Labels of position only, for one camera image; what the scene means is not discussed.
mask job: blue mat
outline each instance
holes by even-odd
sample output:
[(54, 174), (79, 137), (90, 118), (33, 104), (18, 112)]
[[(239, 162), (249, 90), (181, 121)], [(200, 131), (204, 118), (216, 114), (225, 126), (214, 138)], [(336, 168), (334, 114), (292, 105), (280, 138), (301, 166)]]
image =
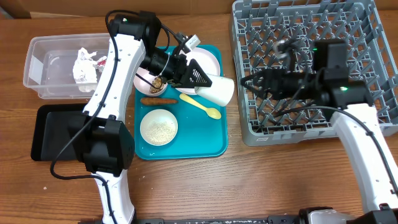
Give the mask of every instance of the blue mat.
[[(199, 45), (198, 47), (210, 51), (221, 62), (221, 53), (213, 45)], [(223, 66), (220, 63), (221, 76)], [(187, 159), (197, 157), (215, 157), (222, 155), (228, 147), (228, 130), (226, 122), (226, 108), (218, 106), (200, 96), (191, 96), (203, 106), (216, 108), (221, 113), (221, 119), (215, 120), (207, 116), (203, 110), (192, 106), (180, 99), (180, 92), (170, 85), (160, 95), (161, 98), (173, 98), (178, 100), (175, 105), (144, 106), (140, 99), (144, 94), (136, 90), (135, 115), (134, 115), (134, 139), (136, 142), (136, 154), (145, 160), (160, 159)], [(143, 117), (150, 111), (165, 109), (174, 114), (178, 122), (177, 135), (172, 142), (164, 146), (152, 146), (142, 138), (139, 127)]]

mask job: rice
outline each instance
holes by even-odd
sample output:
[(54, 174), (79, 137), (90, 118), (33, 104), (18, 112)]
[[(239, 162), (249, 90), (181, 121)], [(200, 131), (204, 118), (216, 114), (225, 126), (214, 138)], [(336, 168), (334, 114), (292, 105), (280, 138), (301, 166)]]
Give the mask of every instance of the rice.
[(162, 145), (170, 142), (175, 132), (175, 125), (171, 121), (152, 122), (146, 131), (146, 136), (152, 144)]

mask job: spoon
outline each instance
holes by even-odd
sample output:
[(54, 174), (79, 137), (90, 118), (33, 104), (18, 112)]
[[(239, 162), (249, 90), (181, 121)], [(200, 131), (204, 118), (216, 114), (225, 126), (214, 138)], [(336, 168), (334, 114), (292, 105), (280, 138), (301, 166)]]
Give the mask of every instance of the spoon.
[(216, 108), (207, 108), (207, 107), (201, 105), (200, 103), (198, 103), (196, 100), (189, 97), (188, 95), (186, 95), (185, 93), (180, 94), (180, 99), (187, 103), (192, 104), (193, 106), (196, 106), (196, 107), (206, 111), (207, 115), (213, 119), (221, 118), (221, 113)]

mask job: cup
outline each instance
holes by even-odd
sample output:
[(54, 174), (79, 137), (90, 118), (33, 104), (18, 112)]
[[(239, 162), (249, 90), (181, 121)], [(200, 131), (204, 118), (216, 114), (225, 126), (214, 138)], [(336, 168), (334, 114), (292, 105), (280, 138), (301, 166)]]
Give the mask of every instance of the cup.
[(207, 76), (212, 82), (211, 87), (195, 87), (195, 93), (219, 106), (226, 106), (234, 93), (234, 80), (210, 74)]

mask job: tabletop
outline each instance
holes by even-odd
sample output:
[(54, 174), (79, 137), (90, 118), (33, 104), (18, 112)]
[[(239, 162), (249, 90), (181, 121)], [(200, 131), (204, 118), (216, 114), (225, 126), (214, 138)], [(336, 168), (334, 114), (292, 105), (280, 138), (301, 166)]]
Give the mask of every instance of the tabletop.
[[(398, 11), (379, 12), (390, 48), (398, 58)], [(219, 48), (226, 77), (235, 79), (229, 41), (230, 15), (160, 16), (174, 31), (196, 34)], [(104, 18), (0, 21), (0, 223), (76, 223), (102, 217), (94, 180), (58, 180), (50, 162), (34, 162), (30, 148), (36, 112), (45, 104), (85, 100), (42, 100), (23, 86), (33, 37), (106, 32)], [(161, 34), (158, 45), (166, 44)], [(134, 131), (134, 103), (126, 124)], [(242, 142), (237, 94), (227, 106), (229, 146), (215, 158), (143, 161), (128, 170), (130, 198), (138, 218), (239, 218), (298, 214), (300, 208), (331, 206), (361, 215), (361, 197), (339, 139), (249, 147)], [(398, 138), (386, 138), (398, 158)], [(63, 175), (87, 174), (77, 161), (59, 162)]]

